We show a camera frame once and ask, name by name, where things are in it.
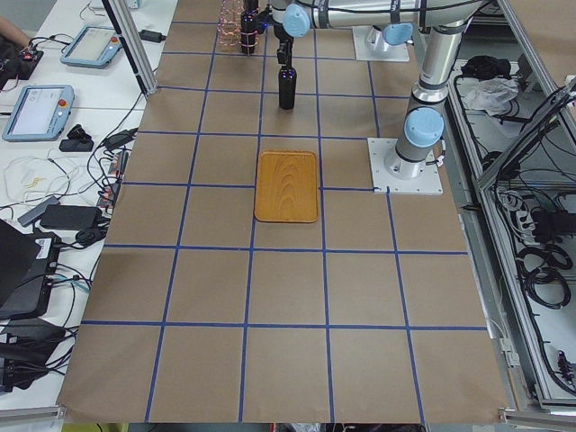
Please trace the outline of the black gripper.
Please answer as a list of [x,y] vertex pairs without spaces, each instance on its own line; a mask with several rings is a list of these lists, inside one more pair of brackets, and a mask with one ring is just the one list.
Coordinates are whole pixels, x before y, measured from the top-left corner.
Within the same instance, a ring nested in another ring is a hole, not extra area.
[[286,57],[286,66],[293,65],[293,37],[290,36],[281,24],[274,25],[274,36],[278,39],[279,45],[276,51],[276,57],[279,64],[284,63]]

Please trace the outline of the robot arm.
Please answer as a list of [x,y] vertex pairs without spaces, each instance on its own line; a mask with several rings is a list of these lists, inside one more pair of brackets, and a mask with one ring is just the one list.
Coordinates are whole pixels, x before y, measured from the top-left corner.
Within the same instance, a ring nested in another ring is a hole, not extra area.
[[430,28],[426,60],[450,66],[462,32],[484,1],[273,1],[271,17],[279,40],[278,63],[292,64],[293,40],[311,29],[414,23]]
[[442,138],[447,80],[473,11],[468,1],[418,2],[419,25],[428,27],[430,34],[402,133],[385,161],[390,173],[401,180],[421,175],[428,154]]

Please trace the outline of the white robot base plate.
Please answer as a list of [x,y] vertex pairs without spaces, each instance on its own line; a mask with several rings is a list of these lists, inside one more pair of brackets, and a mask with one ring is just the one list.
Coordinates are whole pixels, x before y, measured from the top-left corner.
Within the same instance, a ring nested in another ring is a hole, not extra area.
[[396,139],[368,138],[368,156],[375,194],[441,195],[443,187],[432,149],[427,158],[408,162],[396,152]]

